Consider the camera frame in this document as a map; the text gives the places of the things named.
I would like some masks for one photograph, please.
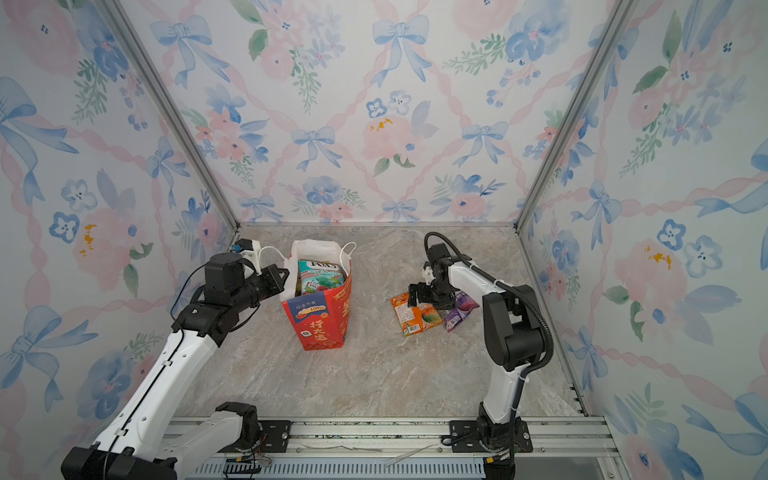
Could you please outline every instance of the snack packet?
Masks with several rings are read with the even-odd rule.
[[[410,307],[408,298],[408,292],[405,292],[390,300],[395,307],[403,335],[414,335],[442,324],[442,317],[431,303]]]
[[[445,316],[445,329],[451,332],[456,328],[469,313],[480,306],[469,295],[464,292],[456,293],[456,308],[448,312]]]
[[[334,263],[299,260],[299,276],[296,282],[296,296],[322,292],[341,286],[344,272]]]

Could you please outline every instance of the orange snack packet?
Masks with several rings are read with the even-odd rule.
[[[408,306],[408,298],[408,292],[405,292],[390,300],[395,307],[403,335],[414,335],[433,326],[442,325],[442,317],[431,303],[420,303],[411,307]]]

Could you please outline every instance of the pink flower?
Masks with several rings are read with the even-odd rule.
[[[664,96],[658,88],[648,88],[634,99],[629,107],[629,125],[640,129],[656,120],[662,107]]]
[[[118,217],[111,208],[99,208],[81,223],[72,254],[78,267],[96,277],[102,292],[114,289],[131,262],[131,249],[144,251],[142,223],[130,212]]]
[[[261,67],[269,78],[284,81],[293,71],[293,58],[283,45],[275,44],[265,48],[260,57]]]
[[[8,26],[27,57],[49,74],[72,77],[78,70],[80,44],[67,11],[43,0],[5,0]]]
[[[554,291],[554,297],[560,300],[565,295],[565,275],[555,268],[552,262],[544,269],[549,277],[549,286]]]
[[[222,111],[221,114],[211,110],[208,112],[210,117],[210,129],[226,136],[236,137],[240,131],[240,125],[230,119],[229,111]]]
[[[198,125],[196,127],[197,129],[197,135],[195,135],[195,138],[199,141],[203,140],[210,140],[212,141],[214,138],[210,136],[210,132],[212,131],[210,127],[204,127],[202,125]]]
[[[331,220],[334,223],[353,217],[352,208],[341,202],[336,202],[333,205],[323,205],[317,210],[317,213],[320,214],[321,218]]]
[[[637,242],[626,258],[616,260],[616,276],[624,284],[629,299],[643,309],[635,317],[644,322],[643,334],[663,335],[682,329],[684,321],[676,305],[687,292],[687,276],[680,261],[656,240]]]
[[[641,436],[624,437],[622,453],[634,480],[671,480],[670,471],[656,449]]]
[[[487,37],[490,31],[505,27],[516,7],[515,0],[489,2],[487,5],[484,2],[454,2],[453,21],[472,40],[479,40]]]
[[[200,218],[197,225],[197,237],[200,239],[200,245],[206,248],[212,248],[216,245],[221,235],[221,220],[214,213],[207,213]]]
[[[485,212],[485,200],[477,194],[461,194],[451,202],[451,213],[461,218],[480,217]]]
[[[299,12],[293,7],[293,0],[283,0],[282,5],[271,2],[270,8],[273,9],[271,12],[265,12],[262,15],[264,24],[270,30],[270,43],[272,45],[287,43],[290,47],[303,44],[301,33],[304,22]]]
[[[219,158],[231,158],[233,161],[241,162],[245,158],[246,143],[237,137],[218,137],[216,146],[216,155]]]
[[[406,151],[406,145],[414,143],[411,123],[402,117],[379,117],[366,124],[362,134],[364,157],[371,160],[392,158]]]

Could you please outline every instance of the wire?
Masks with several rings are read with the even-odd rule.
[[[234,332],[235,330],[239,330],[239,329],[240,329],[240,328],[241,328],[243,325],[245,325],[246,323],[248,323],[248,320],[250,320],[250,317],[252,317],[252,316],[254,315],[254,313],[256,313],[256,312],[258,312],[258,311],[259,311],[259,307],[260,307],[260,306],[261,306],[260,304],[257,304],[257,305],[256,305],[256,308],[253,310],[253,312],[251,312],[251,313],[250,313],[250,315],[248,316],[248,318],[246,318],[245,320],[243,320],[242,322],[240,322],[240,323],[239,323],[237,326],[235,326],[235,327],[234,327],[232,330],[230,330],[230,333]]]
[[[170,317],[174,319],[174,323],[176,323],[176,320],[179,318],[178,315],[176,315],[176,318],[174,318],[173,312],[176,308],[176,305],[179,303],[179,299],[181,298],[181,294],[184,293],[184,289],[187,288],[187,284],[192,280],[192,276],[197,273],[197,271],[205,266],[205,263],[200,265],[198,268],[194,269],[194,272],[190,273],[190,275],[187,277],[187,281],[184,282],[184,286],[181,287],[181,290],[179,290],[179,294],[176,295],[176,301],[174,302],[174,305],[170,308]]]

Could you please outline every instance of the purple snack packet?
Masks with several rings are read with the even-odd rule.
[[[461,322],[464,321],[469,313],[480,306],[469,295],[464,292],[456,293],[456,308],[448,312],[445,316],[445,329],[453,331]]]

